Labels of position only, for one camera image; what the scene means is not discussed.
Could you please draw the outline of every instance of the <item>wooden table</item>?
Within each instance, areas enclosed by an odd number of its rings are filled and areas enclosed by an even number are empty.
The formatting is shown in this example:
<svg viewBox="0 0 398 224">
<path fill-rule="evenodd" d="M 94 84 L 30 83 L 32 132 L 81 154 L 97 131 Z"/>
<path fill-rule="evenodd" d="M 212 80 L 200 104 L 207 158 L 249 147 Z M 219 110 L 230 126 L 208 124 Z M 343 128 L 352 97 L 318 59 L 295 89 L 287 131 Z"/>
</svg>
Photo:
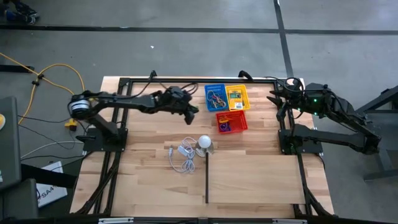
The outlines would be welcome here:
<svg viewBox="0 0 398 224">
<path fill-rule="evenodd" d="M 101 91 L 116 92 L 119 78 L 104 77 Z M 132 94 L 139 93 L 144 85 L 135 83 Z M 206 108 L 203 86 L 199 84 L 191 101 L 200 110 L 191 125 L 176 114 L 129 110 L 129 137 L 119 166 L 112 216 L 294 217 L 292 204 L 304 204 L 303 189 L 296 156 L 280 153 L 277 109 L 266 98 L 271 96 L 273 85 L 246 84 L 251 104 L 245 111 L 248 130 L 236 134 L 218 134 L 215 113 Z M 144 93 L 162 89 L 152 83 Z M 108 108 L 101 115 L 110 120 L 112 112 Z M 312 116 L 303 114 L 296 123 L 312 127 Z M 195 172 L 179 174 L 171 168 L 168 155 L 170 145 L 176 149 L 183 138 L 198 139 L 204 134 L 215 145 L 215 153 L 209 156 L 209 204 L 205 203 L 205 159 L 196 156 Z M 77 211 L 97 187 L 103 157 L 103 152 L 95 152 L 83 161 L 71 212 Z M 181 164 L 184 157 L 175 150 L 173 161 Z M 303 163 L 309 189 L 333 213 L 321 160 L 304 154 Z"/>
</svg>

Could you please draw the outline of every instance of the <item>gray concrete floor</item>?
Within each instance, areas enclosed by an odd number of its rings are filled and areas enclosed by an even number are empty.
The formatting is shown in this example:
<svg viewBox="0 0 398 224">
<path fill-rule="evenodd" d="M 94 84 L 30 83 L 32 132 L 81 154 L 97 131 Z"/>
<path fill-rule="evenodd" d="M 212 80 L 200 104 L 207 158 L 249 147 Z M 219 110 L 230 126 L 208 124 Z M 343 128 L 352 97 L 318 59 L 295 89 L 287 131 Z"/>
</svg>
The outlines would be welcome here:
<svg viewBox="0 0 398 224">
<path fill-rule="evenodd" d="M 26 2 L 41 12 L 41 25 L 277 28 L 272 0 Z M 287 29 L 398 29 L 398 3 L 394 0 L 280 0 L 280 5 Z M 398 36 L 287 36 L 295 77 L 304 78 L 306 83 L 329 84 L 355 108 L 398 85 L 397 41 Z M 151 70 L 176 76 L 235 77 L 240 70 L 255 77 L 286 76 L 278 34 L 0 30 L 0 51 L 37 70 L 53 63 L 68 63 L 80 71 L 87 89 L 93 91 L 99 90 L 105 75 L 148 75 Z M 12 63 L 0 58 L 0 64 Z M 66 68 L 54 68 L 46 76 L 76 93 L 81 91 L 76 75 Z M 16 96 L 19 114 L 27 106 L 33 79 L 29 74 L 0 73 L 0 97 Z M 67 118 L 69 98 L 67 92 L 42 83 L 29 116 Z M 314 120 L 319 129 L 344 131 L 326 119 Z M 71 139 L 63 124 L 25 120 L 23 125 L 58 141 Z M 22 154 L 50 143 L 22 128 L 20 137 Z M 336 214 L 398 222 L 398 178 L 365 183 L 363 175 L 377 171 L 373 156 L 347 147 L 323 147 Z M 80 153 L 81 145 L 68 151 L 54 146 L 33 156 Z M 38 158 L 26 163 L 44 166 L 49 161 L 56 159 Z M 67 168 L 71 173 L 77 170 Z"/>
</svg>

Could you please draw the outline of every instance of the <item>white light bulb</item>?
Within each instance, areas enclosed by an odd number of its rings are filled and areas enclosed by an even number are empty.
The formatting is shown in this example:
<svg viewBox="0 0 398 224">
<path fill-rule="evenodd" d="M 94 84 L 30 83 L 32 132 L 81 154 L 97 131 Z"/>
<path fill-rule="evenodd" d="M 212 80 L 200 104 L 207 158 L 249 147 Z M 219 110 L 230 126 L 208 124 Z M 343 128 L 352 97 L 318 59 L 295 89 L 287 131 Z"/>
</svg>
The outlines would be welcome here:
<svg viewBox="0 0 398 224">
<path fill-rule="evenodd" d="M 211 139 L 209 136 L 200 136 L 199 140 L 198 140 L 199 146 L 201 148 L 208 148 L 211 145 Z"/>
</svg>

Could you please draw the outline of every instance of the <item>plastic basket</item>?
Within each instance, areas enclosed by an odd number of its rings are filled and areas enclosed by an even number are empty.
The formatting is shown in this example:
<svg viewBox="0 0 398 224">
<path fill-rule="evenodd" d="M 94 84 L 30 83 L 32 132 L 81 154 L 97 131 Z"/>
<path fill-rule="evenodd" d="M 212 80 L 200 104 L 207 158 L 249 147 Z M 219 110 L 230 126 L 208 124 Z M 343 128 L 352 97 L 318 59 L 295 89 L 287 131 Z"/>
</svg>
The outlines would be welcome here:
<svg viewBox="0 0 398 224">
<path fill-rule="evenodd" d="M 226 123 L 229 127 L 225 128 L 225 123 L 221 123 L 220 120 L 228 120 Z M 238 133 L 248 129 L 248 124 L 244 116 L 243 110 L 222 112 L 216 114 L 217 129 L 220 134 L 231 134 Z"/>
<path fill-rule="evenodd" d="M 229 98 L 229 92 L 233 90 L 238 90 L 241 91 L 242 93 L 242 109 L 235 109 L 235 105 L 231 104 L 231 99 Z M 235 111 L 235 110 L 248 110 L 250 109 L 250 102 L 249 102 L 249 97 L 248 93 L 246 91 L 246 86 L 245 85 L 233 85 L 233 86 L 226 86 L 225 87 L 225 93 L 228 96 L 228 104 L 229 104 L 229 110 L 230 111 Z"/>
<path fill-rule="evenodd" d="M 225 103 L 226 106 L 224 107 L 214 107 L 214 105 L 212 105 L 211 100 L 208 99 L 208 97 L 210 96 L 209 91 L 212 91 L 214 94 L 217 94 L 218 97 L 220 97 Z M 205 85 L 205 100 L 206 100 L 206 105 L 207 105 L 207 109 L 209 111 L 221 111 L 221 110 L 227 110 L 228 107 L 228 97 L 226 96 L 226 92 L 225 92 L 225 85 L 224 84 L 215 84 L 215 85 Z"/>
</svg>

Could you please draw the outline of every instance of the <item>yellow basket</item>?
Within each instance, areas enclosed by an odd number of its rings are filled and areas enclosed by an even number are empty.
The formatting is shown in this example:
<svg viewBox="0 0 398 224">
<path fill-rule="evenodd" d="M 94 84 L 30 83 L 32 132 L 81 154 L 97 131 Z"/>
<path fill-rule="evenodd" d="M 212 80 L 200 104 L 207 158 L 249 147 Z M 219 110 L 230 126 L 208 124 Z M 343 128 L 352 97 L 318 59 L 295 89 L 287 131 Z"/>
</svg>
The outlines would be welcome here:
<svg viewBox="0 0 398 224">
<path fill-rule="evenodd" d="M 226 86 L 225 91 L 228 96 L 228 104 L 229 104 L 230 111 L 250 109 L 248 93 L 246 91 L 245 85 Z M 241 94 L 241 96 L 240 96 L 241 99 L 232 97 L 232 96 L 239 96 L 239 94 Z M 242 102 L 242 109 L 239 109 L 240 101 Z"/>
</svg>

